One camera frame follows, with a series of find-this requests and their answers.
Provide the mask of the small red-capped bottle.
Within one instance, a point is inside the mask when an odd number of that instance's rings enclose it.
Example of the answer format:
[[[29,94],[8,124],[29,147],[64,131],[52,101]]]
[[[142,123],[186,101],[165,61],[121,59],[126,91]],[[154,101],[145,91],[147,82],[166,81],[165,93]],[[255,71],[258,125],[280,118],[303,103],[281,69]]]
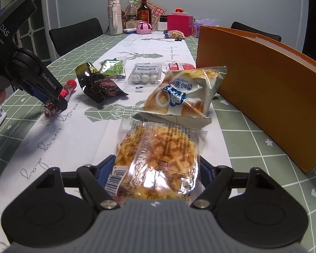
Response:
[[[70,79],[66,82],[66,84],[63,86],[59,98],[60,100],[65,100],[69,101],[71,93],[76,89],[77,83],[75,80]],[[47,118],[53,118],[55,115],[58,113],[62,112],[60,108],[58,108],[53,102],[51,101],[46,101],[42,106],[41,106],[41,112],[44,114],[45,117]]]

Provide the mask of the dark chocolate snack bag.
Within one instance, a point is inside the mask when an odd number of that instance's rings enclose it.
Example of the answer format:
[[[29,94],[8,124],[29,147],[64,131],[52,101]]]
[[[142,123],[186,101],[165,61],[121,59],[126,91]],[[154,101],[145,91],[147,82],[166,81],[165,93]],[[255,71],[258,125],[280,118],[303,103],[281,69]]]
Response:
[[[102,104],[110,97],[128,96],[116,82],[108,79],[90,62],[80,64],[75,73],[84,94],[97,104]]]

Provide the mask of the clear bag orange crackers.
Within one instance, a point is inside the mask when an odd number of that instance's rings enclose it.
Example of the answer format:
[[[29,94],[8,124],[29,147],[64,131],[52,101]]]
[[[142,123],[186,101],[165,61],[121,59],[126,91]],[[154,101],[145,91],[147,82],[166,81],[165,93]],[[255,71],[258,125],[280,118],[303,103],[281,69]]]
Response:
[[[128,199],[195,200],[203,188],[200,151],[207,131],[175,123],[124,119],[105,190],[120,205]]]

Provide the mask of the green raisin packet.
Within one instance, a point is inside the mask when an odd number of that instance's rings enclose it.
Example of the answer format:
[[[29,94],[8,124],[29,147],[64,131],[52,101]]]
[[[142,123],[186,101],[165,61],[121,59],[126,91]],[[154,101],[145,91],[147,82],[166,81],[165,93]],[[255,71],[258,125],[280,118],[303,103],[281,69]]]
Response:
[[[105,77],[110,79],[125,79],[125,66],[122,60],[108,59],[101,62],[99,70]]]

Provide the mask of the clear pack white balls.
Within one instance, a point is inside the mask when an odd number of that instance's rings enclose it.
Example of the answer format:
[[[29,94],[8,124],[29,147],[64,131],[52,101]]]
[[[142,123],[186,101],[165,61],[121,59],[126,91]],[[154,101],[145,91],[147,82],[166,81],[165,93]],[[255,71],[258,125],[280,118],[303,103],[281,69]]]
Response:
[[[130,86],[153,86],[161,81],[162,63],[136,63],[127,79]]]

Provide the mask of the yellow blue chips bag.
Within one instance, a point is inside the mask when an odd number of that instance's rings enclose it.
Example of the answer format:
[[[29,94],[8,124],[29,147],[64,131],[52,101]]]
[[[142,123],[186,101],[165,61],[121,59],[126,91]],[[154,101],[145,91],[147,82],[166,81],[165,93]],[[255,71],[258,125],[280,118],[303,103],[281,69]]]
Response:
[[[207,115],[212,99],[227,73],[225,66],[168,71],[138,112],[194,128],[212,123]]]

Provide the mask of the red snack packet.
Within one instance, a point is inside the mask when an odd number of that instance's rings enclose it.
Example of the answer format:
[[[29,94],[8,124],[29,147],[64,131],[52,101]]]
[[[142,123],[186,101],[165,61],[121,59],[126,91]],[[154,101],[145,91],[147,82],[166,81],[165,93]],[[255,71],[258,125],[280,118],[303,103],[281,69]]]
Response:
[[[168,64],[169,70],[177,71],[177,70],[193,70],[195,66],[189,63],[169,63]]]

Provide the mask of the white table runner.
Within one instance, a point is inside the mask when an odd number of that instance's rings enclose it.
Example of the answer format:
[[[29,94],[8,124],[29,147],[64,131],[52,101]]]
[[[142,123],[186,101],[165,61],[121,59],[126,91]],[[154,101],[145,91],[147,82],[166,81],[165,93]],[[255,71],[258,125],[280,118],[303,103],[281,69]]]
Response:
[[[197,39],[168,41],[162,33],[150,35],[102,35],[50,64],[54,76],[65,83],[76,78],[75,68],[84,62],[99,66],[104,59],[127,57],[126,71],[137,62],[193,63]],[[4,104],[7,116],[0,125],[0,221],[4,209],[50,167],[74,171],[84,164],[98,164],[117,145],[117,131],[124,118],[134,118],[152,92],[118,81],[126,98],[97,105],[81,89],[72,94],[66,111],[47,119],[40,102],[24,92],[14,93]],[[0,222],[0,252],[9,246]]]

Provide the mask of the black chair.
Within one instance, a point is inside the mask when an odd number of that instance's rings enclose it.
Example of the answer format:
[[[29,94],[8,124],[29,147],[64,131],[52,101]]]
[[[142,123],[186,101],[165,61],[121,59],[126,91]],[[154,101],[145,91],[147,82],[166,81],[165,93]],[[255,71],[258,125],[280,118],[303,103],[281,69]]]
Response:
[[[63,56],[82,44],[103,35],[103,30],[99,20],[91,18],[74,25],[51,29],[49,35],[56,52]]]
[[[281,40],[282,40],[280,35],[267,33],[267,32],[255,29],[253,27],[247,26],[247,25],[240,23],[240,22],[237,22],[237,21],[234,21],[230,28],[236,29],[236,30],[241,30],[241,31],[246,31],[246,32],[250,32],[250,33],[260,34],[260,35],[266,36],[268,38],[272,38],[278,42],[281,42]]]

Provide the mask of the white pink water bottle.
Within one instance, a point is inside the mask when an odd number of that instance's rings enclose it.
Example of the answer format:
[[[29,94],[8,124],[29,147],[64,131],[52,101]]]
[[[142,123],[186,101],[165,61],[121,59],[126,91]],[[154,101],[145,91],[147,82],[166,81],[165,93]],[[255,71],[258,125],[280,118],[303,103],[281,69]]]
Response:
[[[123,33],[120,0],[108,0],[108,21],[110,35]]]

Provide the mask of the pink round gadget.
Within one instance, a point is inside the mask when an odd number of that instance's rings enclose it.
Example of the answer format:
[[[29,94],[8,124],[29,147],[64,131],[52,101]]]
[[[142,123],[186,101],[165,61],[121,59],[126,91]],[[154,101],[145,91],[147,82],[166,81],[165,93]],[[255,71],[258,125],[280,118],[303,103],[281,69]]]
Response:
[[[152,26],[150,23],[142,22],[137,25],[137,34],[150,34],[152,32]]]

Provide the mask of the dark brown liquor bottle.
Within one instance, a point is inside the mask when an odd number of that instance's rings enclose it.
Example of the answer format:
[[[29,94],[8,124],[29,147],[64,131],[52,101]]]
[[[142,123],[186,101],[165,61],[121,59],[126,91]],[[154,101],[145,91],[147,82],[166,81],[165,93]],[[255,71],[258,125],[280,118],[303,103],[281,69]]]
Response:
[[[141,6],[137,10],[137,19],[152,24],[152,11],[147,4],[147,0],[141,0]]]

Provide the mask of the patterned card board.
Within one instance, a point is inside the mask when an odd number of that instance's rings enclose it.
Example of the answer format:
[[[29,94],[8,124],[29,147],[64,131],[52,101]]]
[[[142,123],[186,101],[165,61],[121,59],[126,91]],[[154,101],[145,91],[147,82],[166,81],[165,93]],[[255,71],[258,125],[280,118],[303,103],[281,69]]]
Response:
[[[133,0],[134,1],[134,6],[136,7],[136,9],[138,10],[138,8],[141,6],[141,0]],[[159,21],[159,17],[161,15],[165,15],[165,13],[167,12],[167,10],[149,0],[147,0],[147,4],[149,6],[149,8],[152,11],[152,28],[154,30],[157,30],[157,22]],[[126,16],[126,11],[127,11],[127,7],[128,7],[128,3],[124,9],[125,12],[125,16]]]

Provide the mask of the white jar black lid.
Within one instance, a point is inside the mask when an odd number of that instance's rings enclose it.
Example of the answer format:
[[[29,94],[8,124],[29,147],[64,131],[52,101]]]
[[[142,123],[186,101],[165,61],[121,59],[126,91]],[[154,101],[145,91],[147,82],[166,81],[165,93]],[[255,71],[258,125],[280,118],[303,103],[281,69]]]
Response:
[[[161,15],[159,21],[157,22],[157,30],[164,31],[167,30],[167,16]]]

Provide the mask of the purple tissue pack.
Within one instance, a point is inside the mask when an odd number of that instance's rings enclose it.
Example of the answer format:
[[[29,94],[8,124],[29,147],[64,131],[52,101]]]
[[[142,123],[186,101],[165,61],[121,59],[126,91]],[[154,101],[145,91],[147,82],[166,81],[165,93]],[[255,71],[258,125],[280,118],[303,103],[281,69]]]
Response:
[[[192,25],[192,36],[195,38],[199,37],[201,26],[219,26],[218,19],[194,19]]]

